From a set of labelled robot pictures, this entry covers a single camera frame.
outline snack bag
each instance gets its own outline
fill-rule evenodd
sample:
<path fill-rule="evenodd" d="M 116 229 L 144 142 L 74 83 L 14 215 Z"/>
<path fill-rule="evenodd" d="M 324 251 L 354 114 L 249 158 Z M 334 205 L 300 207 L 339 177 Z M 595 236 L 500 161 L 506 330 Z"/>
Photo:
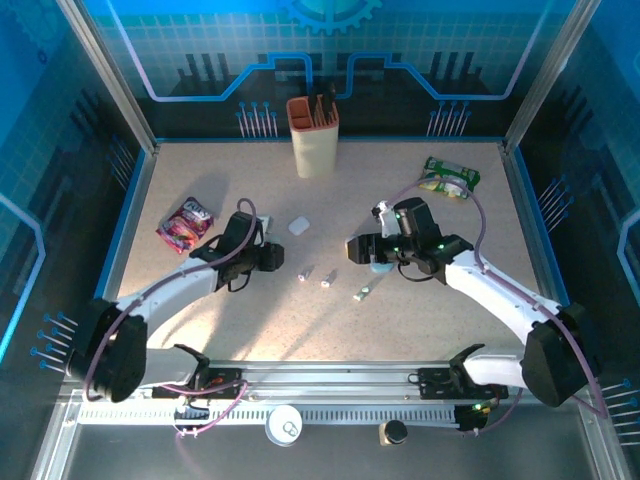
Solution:
<path fill-rule="evenodd" d="M 480 182 L 480 172 L 470 168 L 463 167 L 453 162 L 440 160 L 439 158 L 429 157 L 424 164 L 422 176 L 420 178 L 446 178 L 454 182 L 466 186 L 473 192 L 475 186 Z M 468 195 L 461 188 L 442 182 L 428 182 L 420 185 L 421 188 L 441 192 L 449 197 L 467 198 Z"/>
<path fill-rule="evenodd" d="M 182 206 L 164 222 L 156 233 L 176 252 L 190 250 L 213 225 L 213 216 L 194 197 L 185 200 Z"/>

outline small bottle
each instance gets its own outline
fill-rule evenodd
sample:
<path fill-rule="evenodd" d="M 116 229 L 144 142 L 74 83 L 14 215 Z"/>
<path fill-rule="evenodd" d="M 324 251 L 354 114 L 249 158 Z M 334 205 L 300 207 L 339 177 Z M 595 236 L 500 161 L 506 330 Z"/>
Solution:
<path fill-rule="evenodd" d="M 391 420 L 380 425 L 378 429 L 380 435 L 380 445 L 387 447 L 390 445 L 402 445 L 407 439 L 407 426 L 400 420 Z"/>

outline green snack bag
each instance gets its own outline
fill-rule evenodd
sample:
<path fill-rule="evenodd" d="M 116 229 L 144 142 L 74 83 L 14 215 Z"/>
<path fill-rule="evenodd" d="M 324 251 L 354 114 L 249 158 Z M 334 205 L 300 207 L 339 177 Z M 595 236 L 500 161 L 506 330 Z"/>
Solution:
<path fill-rule="evenodd" d="M 422 170 L 422 176 L 420 178 L 446 178 L 453 180 L 454 182 L 466 186 L 473 192 L 475 186 L 480 182 L 480 172 L 472 170 L 467 167 L 458 165 L 457 163 L 447 162 L 435 157 L 427 158 L 427 162 L 424 164 Z M 434 192 L 440 192 L 449 197 L 467 198 L 468 195 L 461 188 L 443 182 L 427 182 L 420 185 L 427 190 L 433 190 Z"/>

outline glass panel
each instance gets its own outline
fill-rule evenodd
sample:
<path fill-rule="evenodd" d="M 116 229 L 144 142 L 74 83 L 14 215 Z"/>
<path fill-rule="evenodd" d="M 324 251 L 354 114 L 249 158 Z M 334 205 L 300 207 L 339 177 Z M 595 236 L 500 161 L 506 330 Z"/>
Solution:
<path fill-rule="evenodd" d="M 139 146 L 55 2 L 0 2 L 0 63 L 0 476 L 9 480 L 29 478 L 73 334 L 43 318 L 74 318 L 93 297 Z"/>
<path fill-rule="evenodd" d="M 573 5 L 88 0 L 159 137 L 288 133 L 285 102 L 334 82 L 343 134 L 503 136 Z"/>
<path fill-rule="evenodd" d="M 599 328 L 605 387 L 639 380 L 639 22 L 637 2 L 603 0 L 521 144 L 568 295 Z M 609 404 L 632 398 L 624 387 L 607 392 L 619 393 Z M 637 433 L 636 418 L 629 413 L 632 425 L 617 431 Z M 625 451 L 640 464 L 637 446 Z"/>

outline gray floor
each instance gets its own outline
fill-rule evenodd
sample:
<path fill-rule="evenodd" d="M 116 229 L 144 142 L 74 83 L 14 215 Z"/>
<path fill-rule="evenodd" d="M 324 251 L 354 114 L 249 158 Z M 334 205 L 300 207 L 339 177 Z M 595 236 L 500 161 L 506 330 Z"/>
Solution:
<path fill-rule="evenodd" d="M 66 480 L 538 480 L 597 478 L 572 407 L 520 406 L 480 438 L 409 427 L 407 443 L 381 447 L 377 427 L 309 426 L 278 447 L 262 427 L 216 427 L 177 439 L 171 427 L 82 427 Z"/>
<path fill-rule="evenodd" d="M 254 200 L 274 218 L 273 235 L 285 247 L 285 264 L 256 274 L 238 294 L 219 292 L 166 322 L 149 346 L 185 343 L 220 360 L 440 360 L 483 342 L 518 346 L 516 337 L 474 301 L 437 282 L 412 284 L 396 271 L 377 278 L 346 258 L 344 241 L 379 229 L 370 210 L 416 180 L 430 155 L 475 168 L 476 192 L 488 216 L 484 255 L 529 288 L 536 285 L 496 144 L 345 142 L 336 172 L 302 180 L 288 143 L 164 144 L 141 214 L 120 294 L 157 280 L 185 258 L 155 234 L 158 223 L 187 196 L 195 196 L 218 220 L 221 233 L 238 198 Z M 479 217 L 471 201 L 415 189 L 429 203 L 444 234 L 474 242 Z M 311 228 L 287 231 L 299 215 Z M 306 283 L 297 274 L 314 271 Z M 320 280 L 337 269 L 330 289 Z M 361 303 L 353 294 L 380 281 Z"/>

